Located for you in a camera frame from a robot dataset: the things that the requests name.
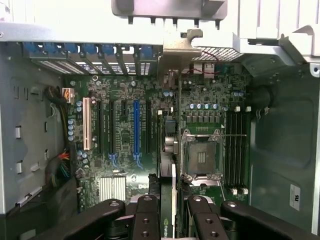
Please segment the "black RAM slot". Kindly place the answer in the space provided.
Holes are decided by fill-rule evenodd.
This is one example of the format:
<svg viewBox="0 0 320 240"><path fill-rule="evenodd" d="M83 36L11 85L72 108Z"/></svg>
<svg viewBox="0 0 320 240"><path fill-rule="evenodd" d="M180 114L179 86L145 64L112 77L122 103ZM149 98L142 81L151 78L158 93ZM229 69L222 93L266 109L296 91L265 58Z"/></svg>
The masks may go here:
<svg viewBox="0 0 320 240"><path fill-rule="evenodd" d="M233 134L237 134L237 113L234 112L233 116ZM237 195L238 194L238 190L236 187L236 182L237 182L237 137L234 136L233 137L233 195Z"/></svg>
<svg viewBox="0 0 320 240"><path fill-rule="evenodd" d="M239 123L239 130L238 130L238 134L242 134L242 125L243 125L243 117L242 117L242 112L240 111L238 114L238 123ZM238 170L238 194L241 194L241 183L242 183L242 136L238 137L238 141L239 141L239 170Z"/></svg>
<svg viewBox="0 0 320 240"><path fill-rule="evenodd" d="M251 112L245 112L245 145L244 145L244 184L243 184L243 193L244 195L249 194L249 185L250 185L250 138L251 138Z"/></svg>
<svg viewBox="0 0 320 240"><path fill-rule="evenodd" d="M231 112L226 112L226 130L225 133L227 135L232 133L232 117ZM225 185L227 191L230 189L230 175L231 175L231 137L225 137Z"/></svg>

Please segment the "long black expansion slot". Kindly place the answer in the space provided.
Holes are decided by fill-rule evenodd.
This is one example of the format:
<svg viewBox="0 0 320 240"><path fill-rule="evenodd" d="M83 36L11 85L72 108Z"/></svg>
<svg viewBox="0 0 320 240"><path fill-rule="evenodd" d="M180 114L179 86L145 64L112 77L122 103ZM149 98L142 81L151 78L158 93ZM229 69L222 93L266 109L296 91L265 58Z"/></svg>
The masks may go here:
<svg viewBox="0 0 320 240"><path fill-rule="evenodd" d="M115 153L115 103L114 101L109 102L109 154Z"/></svg>
<svg viewBox="0 0 320 240"><path fill-rule="evenodd" d="M97 120L98 120L98 153L103 153L103 104L97 102Z"/></svg>
<svg viewBox="0 0 320 240"><path fill-rule="evenodd" d="M151 120L152 120L152 110L151 110L151 102L149 100L146 101L146 112L145 112L145 124L146 124L146 129L145 129L145 150L146 153L150 153L151 149L151 139L152 139L152 125L151 125Z"/></svg>

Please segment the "blue expansion slot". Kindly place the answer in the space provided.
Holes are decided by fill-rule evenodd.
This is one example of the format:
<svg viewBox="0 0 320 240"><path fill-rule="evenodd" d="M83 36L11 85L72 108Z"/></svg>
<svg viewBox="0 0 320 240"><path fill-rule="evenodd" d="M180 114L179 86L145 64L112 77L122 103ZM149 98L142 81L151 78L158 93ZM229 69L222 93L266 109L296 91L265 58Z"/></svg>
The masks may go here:
<svg viewBox="0 0 320 240"><path fill-rule="evenodd" d="M133 101L133 157L135 160L140 155L140 102Z"/></svg>

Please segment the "white expansion slot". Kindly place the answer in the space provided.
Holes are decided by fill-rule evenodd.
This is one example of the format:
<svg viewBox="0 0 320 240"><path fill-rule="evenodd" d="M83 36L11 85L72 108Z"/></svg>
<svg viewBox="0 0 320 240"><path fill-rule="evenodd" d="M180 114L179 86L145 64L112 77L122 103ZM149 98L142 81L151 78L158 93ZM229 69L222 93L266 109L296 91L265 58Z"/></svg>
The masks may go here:
<svg viewBox="0 0 320 240"><path fill-rule="evenodd" d="M82 98L82 120L83 120L83 149L89 151L92 148L92 121L91 121L91 99Z"/></svg>

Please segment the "silver finned heatsink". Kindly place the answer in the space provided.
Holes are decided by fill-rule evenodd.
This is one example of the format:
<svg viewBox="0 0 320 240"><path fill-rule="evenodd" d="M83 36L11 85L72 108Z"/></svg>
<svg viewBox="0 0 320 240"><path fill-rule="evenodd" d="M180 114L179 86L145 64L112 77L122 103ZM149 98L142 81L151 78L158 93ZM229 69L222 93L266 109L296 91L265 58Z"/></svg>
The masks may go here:
<svg viewBox="0 0 320 240"><path fill-rule="evenodd" d="M99 179L99 201L108 199L126 200L126 177L101 177Z"/></svg>

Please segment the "metal CPU socket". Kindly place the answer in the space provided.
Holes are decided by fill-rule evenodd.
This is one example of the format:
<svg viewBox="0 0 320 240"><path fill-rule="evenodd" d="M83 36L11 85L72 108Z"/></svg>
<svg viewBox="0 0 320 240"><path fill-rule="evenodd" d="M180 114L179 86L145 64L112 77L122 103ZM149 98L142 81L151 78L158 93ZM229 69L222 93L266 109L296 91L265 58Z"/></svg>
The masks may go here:
<svg viewBox="0 0 320 240"><path fill-rule="evenodd" d="M180 173L192 186L217 186L222 180L223 136L219 129L212 133L191 133L185 129L180 143Z"/></svg>

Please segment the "white case sticker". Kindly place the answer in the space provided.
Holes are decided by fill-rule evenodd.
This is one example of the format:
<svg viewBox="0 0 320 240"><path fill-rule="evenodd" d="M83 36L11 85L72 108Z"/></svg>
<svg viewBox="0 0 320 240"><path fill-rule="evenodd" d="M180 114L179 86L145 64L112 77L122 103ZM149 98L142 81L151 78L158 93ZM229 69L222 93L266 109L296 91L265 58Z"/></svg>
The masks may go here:
<svg viewBox="0 0 320 240"><path fill-rule="evenodd" d="M289 205L295 210L300 210L300 199L301 199L301 189L291 184L290 185L290 194L289 194Z"/></svg>

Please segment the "green motherboard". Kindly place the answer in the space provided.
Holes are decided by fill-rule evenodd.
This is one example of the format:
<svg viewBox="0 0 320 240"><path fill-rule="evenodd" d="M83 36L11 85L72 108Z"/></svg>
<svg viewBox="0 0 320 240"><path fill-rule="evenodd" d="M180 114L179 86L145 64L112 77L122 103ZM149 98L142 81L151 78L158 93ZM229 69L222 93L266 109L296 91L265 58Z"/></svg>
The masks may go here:
<svg viewBox="0 0 320 240"><path fill-rule="evenodd" d="M192 134L211 134L219 129L222 134L222 179L214 186L193 186L193 194L209 197L214 203L224 200L246 202L244 195L246 112L246 87L250 77L246 74L220 72L217 75L196 73L182 75L181 132L189 129ZM124 75L70 76L66 88L73 88L74 104L67 107L67 136L74 145L75 177L78 185L78 204L81 211L100 203L99 180L103 177L126 178L126 200L149 192L149 174L159 179L166 175L161 170L165 152L173 151L177 124L174 117L174 92L165 90L152 77ZM83 98L91 99L92 148L84 150ZM134 159L134 100L140 104L140 154ZM103 147L98 153L98 101L103 107ZM109 102L114 101L114 154L109 145ZM126 101L126 117L121 116L121 102ZM146 153L146 101L151 102L150 153ZM226 134L226 112L231 113L231 134ZM242 134L239 134L239 112L242 112ZM233 134L233 114L237 114L237 133ZM241 194L238 194L239 138L242 137ZM230 137L230 187L225 184L226 137ZM236 137L236 188L233 195L234 147Z"/></svg>

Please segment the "grey open PC case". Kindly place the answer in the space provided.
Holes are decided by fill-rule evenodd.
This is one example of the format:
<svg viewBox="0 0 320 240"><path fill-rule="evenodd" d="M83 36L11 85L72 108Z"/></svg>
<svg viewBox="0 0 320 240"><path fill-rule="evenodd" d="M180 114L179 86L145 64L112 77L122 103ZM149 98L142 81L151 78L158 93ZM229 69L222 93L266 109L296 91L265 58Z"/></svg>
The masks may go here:
<svg viewBox="0 0 320 240"><path fill-rule="evenodd" d="M190 20L119 17L111 0L0 0L0 240L30 240L85 210L68 139L71 76L156 79L166 32L202 30L182 71L245 74L251 108L247 201L320 240L320 0L228 0L219 29ZM159 179L160 240L168 235L168 168ZM300 188L300 210L290 185Z"/></svg>

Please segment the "white power connector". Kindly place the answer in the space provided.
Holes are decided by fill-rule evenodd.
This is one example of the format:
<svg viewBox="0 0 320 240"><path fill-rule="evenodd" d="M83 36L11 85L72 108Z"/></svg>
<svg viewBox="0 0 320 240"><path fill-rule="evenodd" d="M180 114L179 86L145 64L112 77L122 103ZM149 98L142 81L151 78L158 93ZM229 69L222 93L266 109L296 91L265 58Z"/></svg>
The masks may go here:
<svg viewBox="0 0 320 240"><path fill-rule="evenodd" d="M70 87L62 88L62 96L66 99L68 104L74 104L75 102L75 91Z"/></svg>

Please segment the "grey case bezel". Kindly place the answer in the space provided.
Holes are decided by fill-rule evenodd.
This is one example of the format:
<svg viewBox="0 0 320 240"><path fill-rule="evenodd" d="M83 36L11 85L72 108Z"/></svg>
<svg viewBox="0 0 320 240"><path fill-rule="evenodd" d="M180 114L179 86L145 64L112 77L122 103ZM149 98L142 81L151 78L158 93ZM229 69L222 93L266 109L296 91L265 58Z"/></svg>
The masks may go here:
<svg viewBox="0 0 320 240"><path fill-rule="evenodd" d="M175 25L193 21L196 28L220 28L228 13L228 0L111 0L117 17L172 20Z"/></svg>

